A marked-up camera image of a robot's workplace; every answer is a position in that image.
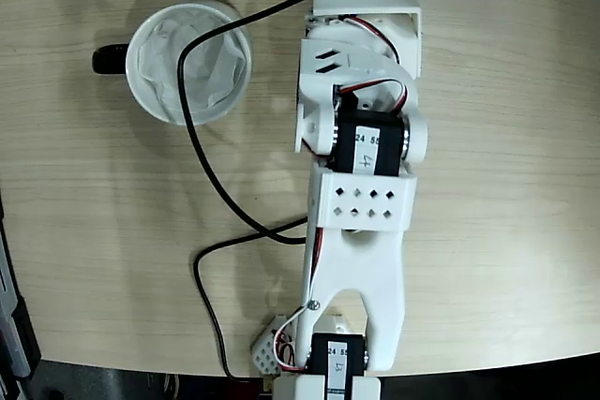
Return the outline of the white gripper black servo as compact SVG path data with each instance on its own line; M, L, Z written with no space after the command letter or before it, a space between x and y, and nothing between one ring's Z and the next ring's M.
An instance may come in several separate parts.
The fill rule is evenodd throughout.
M417 0L313 0L302 78L415 80L422 69Z

